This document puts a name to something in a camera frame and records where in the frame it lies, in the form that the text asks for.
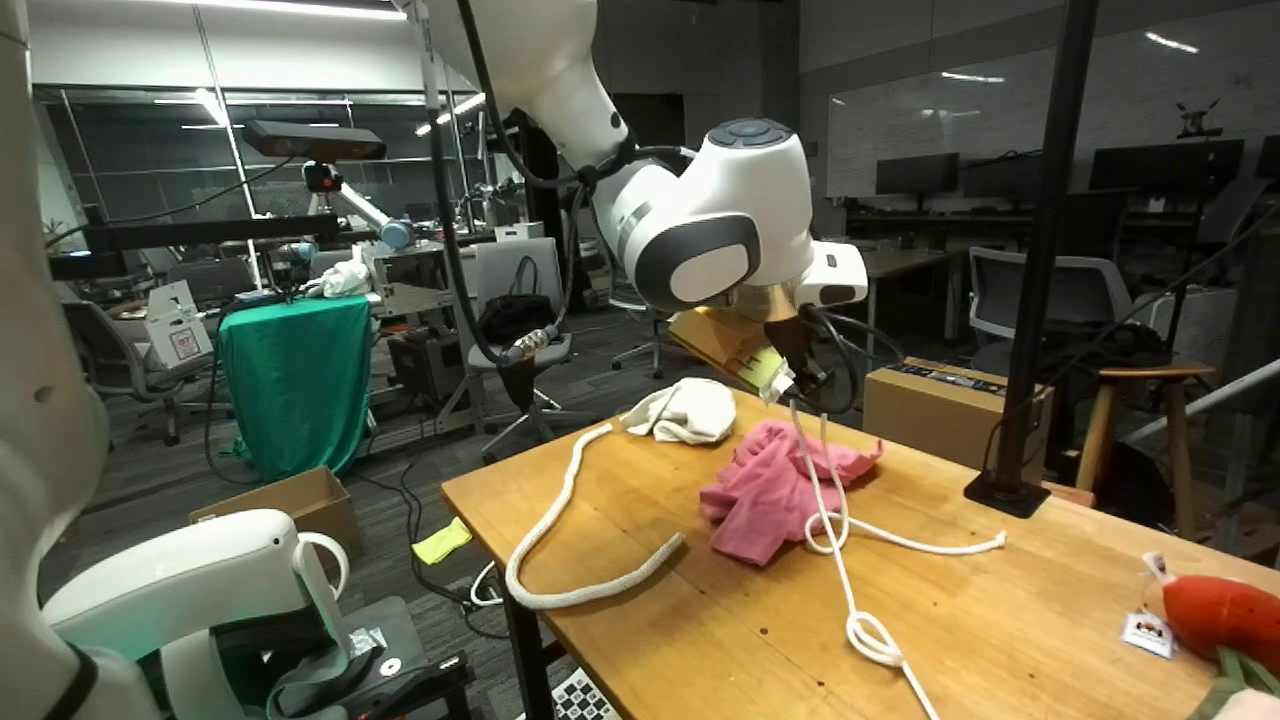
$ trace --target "desk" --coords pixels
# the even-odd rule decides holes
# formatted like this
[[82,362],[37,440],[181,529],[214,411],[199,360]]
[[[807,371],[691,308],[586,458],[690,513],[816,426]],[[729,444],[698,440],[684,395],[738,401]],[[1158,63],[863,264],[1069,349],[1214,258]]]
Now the desk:
[[868,325],[880,326],[880,282],[887,274],[909,274],[921,266],[950,264],[950,314],[944,314],[944,339],[961,336],[961,288],[965,288],[965,251],[944,243],[921,243],[921,241],[856,241],[868,264]]
[[[1005,237],[1026,241],[1036,228],[1027,210],[876,210],[850,215],[854,237]],[[1197,232],[1197,215],[1185,210],[1129,210],[1125,232]]]
[[[740,426],[759,414],[769,409],[740,395]],[[834,440],[872,444],[850,426]],[[569,450],[571,434],[447,479],[443,496],[509,558],[562,491]],[[674,530],[690,530],[690,548],[634,596],[549,610],[549,627],[627,714],[921,714],[896,673],[839,639],[828,556],[790,548],[754,573],[712,553],[698,491],[729,450],[635,434],[591,444],[571,507],[526,563],[530,588],[617,576]],[[971,466],[887,444],[854,513],[940,543],[1010,530],[1005,553],[916,556],[868,537],[844,553],[861,604],[896,632],[940,714],[1188,714],[1214,669],[1119,642],[1141,599],[1141,553],[1166,553],[1173,573],[1280,593],[1262,563],[1057,496],[1034,519],[990,513],[961,496],[970,479]]]

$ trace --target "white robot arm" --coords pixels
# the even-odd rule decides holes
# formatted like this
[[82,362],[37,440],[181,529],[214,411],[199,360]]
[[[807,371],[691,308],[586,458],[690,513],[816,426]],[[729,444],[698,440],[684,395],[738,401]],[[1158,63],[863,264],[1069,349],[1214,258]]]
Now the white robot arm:
[[650,305],[734,305],[738,288],[786,288],[796,308],[863,300],[861,251],[807,237],[807,165],[786,125],[722,125],[680,176],[634,153],[591,69],[596,0],[428,0],[424,17],[443,60],[494,83],[495,112],[530,112],[569,166],[603,176],[591,201],[603,243]]
[[[0,0],[0,714],[146,720],[162,714],[162,709],[137,656],[121,642],[154,649],[189,627],[301,606],[334,619],[336,604],[323,593],[308,593],[323,584],[319,563],[308,553],[293,553],[293,519],[281,513],[181,529],[98,563],[50,606],[37,604],[39,558],[91,501],[108,426],[75,362],[39,251],[26,26],[26,3]],[[189,673],[192,660],[214,669],[203,649],[199,635],[178,649],[184,651],[184,686],[196,694],[226,683],[214,673]]]

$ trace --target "cardboard box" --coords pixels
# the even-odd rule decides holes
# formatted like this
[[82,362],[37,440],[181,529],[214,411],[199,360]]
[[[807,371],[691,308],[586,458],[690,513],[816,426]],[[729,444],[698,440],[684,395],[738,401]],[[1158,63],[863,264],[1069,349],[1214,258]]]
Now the cardboard box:
[[293,514],[301,530],[323,530],[347,553],[347,558],[359,556],[353,496],[328,466],[308,466],[301,475],[283,475],[266,488],[203,502],[192,513],[192,519],[228,514],[243,507],[281,507],[283,514]]
[[669,319],[669,336],[705,360],[725,384],[781,395],[792,386],[790,360],[769,345],[765,326],[746,314],[698,308]]
[[[909,354],[876,369],[863,384],[863,426],[921,450],[970,463],[995,463],[995,420],[1005,414],[1005,374]],[[1026,479],[1044,479],[1053,386],[1034,392]]]

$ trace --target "computer monitor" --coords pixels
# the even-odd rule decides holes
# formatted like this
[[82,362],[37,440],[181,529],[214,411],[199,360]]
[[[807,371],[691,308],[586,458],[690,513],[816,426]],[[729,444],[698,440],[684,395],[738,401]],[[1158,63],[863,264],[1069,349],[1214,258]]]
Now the computer monitor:
[[1257,154],[1257,176],[1262,180],[1280,180],[1280,136],[1264,136],[1264,153]]
[[1022,210],[1027,204],[1041,204],[1041,172],[1041,154],[971,160],[961,172],[961,193],[975,201],[1010,201]]
[[1241,172],[1243,138],[1095,149],[1087,187],[1207,201]]
[[944,154],[892,154],[876,165],[876,195],[912,195],[926,210],[929,195],[961,187],[961,153]]

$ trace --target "pink cloth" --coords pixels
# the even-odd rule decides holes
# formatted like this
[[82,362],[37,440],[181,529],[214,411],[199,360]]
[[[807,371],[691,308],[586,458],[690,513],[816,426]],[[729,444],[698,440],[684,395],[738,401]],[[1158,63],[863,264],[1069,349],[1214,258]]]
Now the pink cloth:
[[861,454],[844,444],[834,444],[828,450],[822,444],[800,444],[790,423],[754,426],[734,448],[734,463],[699,491],[705,519],[722,524],[712,548],[769,567],[786,543],[806,541],[806,519],[816,513],[806,454],[811,454],[822,475],[824,507],[839,507],[839,491],[876,475],[880,450],[880,440],[876,454]]

